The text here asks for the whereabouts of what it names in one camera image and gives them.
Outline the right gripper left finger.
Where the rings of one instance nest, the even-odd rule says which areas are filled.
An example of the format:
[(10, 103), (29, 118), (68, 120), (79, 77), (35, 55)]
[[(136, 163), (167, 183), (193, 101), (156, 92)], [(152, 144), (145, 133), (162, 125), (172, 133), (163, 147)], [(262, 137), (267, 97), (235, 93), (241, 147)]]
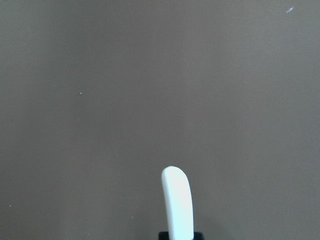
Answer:
[(158, 233), (158, 240), (170, 240), (168, 231), (161, 231)]

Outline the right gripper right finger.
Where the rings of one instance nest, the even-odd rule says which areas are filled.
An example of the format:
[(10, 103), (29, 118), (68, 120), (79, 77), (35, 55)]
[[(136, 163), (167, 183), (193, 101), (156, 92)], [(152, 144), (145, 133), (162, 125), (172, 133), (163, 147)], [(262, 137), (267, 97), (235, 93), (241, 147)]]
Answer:
[(193, 233), (193, 240), (204, 240), (204, 235), (202, 232), (195, 231)]

